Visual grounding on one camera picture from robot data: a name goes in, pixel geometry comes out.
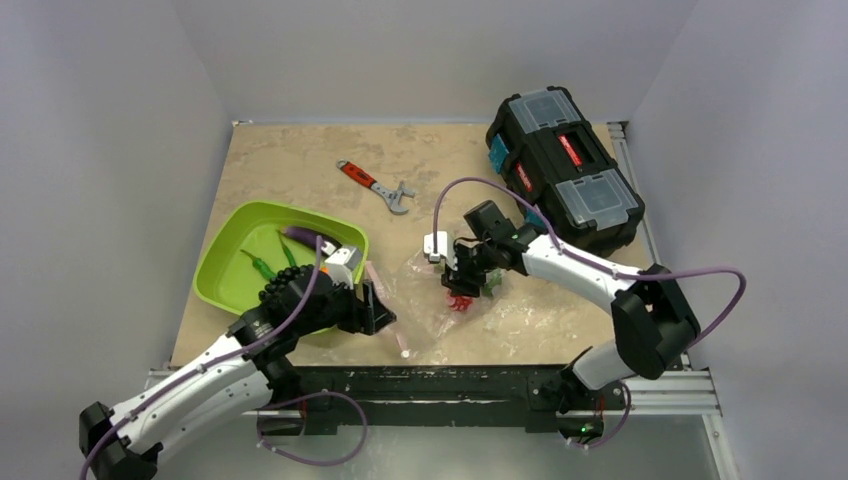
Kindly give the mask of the red fake fruit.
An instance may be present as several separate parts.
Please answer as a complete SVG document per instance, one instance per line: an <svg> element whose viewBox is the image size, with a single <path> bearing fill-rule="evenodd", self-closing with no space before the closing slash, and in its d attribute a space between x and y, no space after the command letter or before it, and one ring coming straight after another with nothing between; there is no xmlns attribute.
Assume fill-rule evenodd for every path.
<svg viewBox="0 0 848 480"><path fill-rule="evenodd" d="M465 313L474 304L474 298L463 295L452 295L448 293L446 297L447 307L452 312Z"/></svg>

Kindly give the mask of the clear zip top bag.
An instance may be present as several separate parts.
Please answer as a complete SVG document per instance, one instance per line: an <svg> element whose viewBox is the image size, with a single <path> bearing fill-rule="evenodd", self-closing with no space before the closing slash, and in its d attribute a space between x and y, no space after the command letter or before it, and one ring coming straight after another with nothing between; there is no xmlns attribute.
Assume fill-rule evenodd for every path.
<svg viewBox="0 0 848 480"><path fill-rule="evenodd" d="M465 313L448 309L449 290L441 285L447 268L410 259L394 272L382 272L370 260L364 264L364 278L374 282L382 302L397 316L380 336L393 343L399 358L410 361L435 348L439 340L462 326L481 319L495 306L495 298L480 296Z"/></svg>

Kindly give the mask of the green fake chili pepper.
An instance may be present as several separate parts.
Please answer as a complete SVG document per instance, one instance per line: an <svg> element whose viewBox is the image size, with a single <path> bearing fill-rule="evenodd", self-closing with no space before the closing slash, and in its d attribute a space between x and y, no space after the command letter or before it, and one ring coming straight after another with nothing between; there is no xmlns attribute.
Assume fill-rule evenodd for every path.
<svg viewBox="0 0 848 480"><path fill-rule="evenodd" d="M298 266L298 261L297 261L296 257L294 256L294 254L293 254L292 250L291 250L291 249L289 248L289 246L286 244L286 241L285 241L285 237L284 237L284 235L283 235L283 232L282 232L282 231L280 231L280 230L278 230L278 231L277 231L277 237L278 237L278 240L279 240L279 243L280 243L281 249L282 249L282 251L283 251L283 254L284 254L284 256L285 256L285 259L286 259L286 261L287 261L288 265L289 265L290 267L297 267L297 266Z"/></svg>

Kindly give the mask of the purple fake eggplant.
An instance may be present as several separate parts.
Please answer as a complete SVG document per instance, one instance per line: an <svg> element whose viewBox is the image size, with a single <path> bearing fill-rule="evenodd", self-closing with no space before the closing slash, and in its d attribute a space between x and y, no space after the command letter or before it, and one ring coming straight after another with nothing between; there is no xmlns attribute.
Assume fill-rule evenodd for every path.
<svg viewBox="0 0 848 480"><path fill-rule="evenodd" d="M303 246L318 247L318 250L324 257L331 256L342 246L338 240L328 234L320 233L306 227L287 226L282 229L281 233L285 238Z"/></svg>

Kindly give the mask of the dark fake grape bunch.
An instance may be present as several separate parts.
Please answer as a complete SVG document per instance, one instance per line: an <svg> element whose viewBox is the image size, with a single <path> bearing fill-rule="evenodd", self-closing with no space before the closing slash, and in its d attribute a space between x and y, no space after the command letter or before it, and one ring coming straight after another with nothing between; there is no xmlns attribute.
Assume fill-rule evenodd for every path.
<svg viewBox="0 0 848 480"><path fill-rule="evenodd" d="M313 265L303 265L279 271L259 291L260 304L268 308L296 306L304 296L313 270Z"/></svg>

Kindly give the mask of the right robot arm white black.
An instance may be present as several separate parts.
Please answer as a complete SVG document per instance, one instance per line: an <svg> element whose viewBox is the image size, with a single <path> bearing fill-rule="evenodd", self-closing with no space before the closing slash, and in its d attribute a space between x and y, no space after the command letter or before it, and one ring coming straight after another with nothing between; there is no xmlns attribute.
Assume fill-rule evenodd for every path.
<svg viewBox="0 0 848 480"><path fill-rule="evenodd" d="M574 248L532 223L515 226L491 201L465 215L473 244L457 245L444 230L423 239L423 251L446 270L452 293L477 297L496 269L561 286L591 302L612 320L613 338L589 348L566 369L564 399L584 407L601 388L630 376L659 378L699 336L701 326L685 295L658 264L647 270L616 264Z"/></svg>

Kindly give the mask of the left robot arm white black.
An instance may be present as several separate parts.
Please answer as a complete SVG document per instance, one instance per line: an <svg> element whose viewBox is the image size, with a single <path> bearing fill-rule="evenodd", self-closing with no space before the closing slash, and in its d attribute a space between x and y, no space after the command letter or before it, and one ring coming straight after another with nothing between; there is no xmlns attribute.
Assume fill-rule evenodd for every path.
<svg viewBox="0 0 848 480"><path fill-rule="evenodd" d="M81 478L151 479L164 454L226 415L305 402L309 396L287 359L302 337L328 328L374 335L396 320L371 281L339 280L312 265L273 274L258 297L211 346L157 385L80 413Z"/></svg>

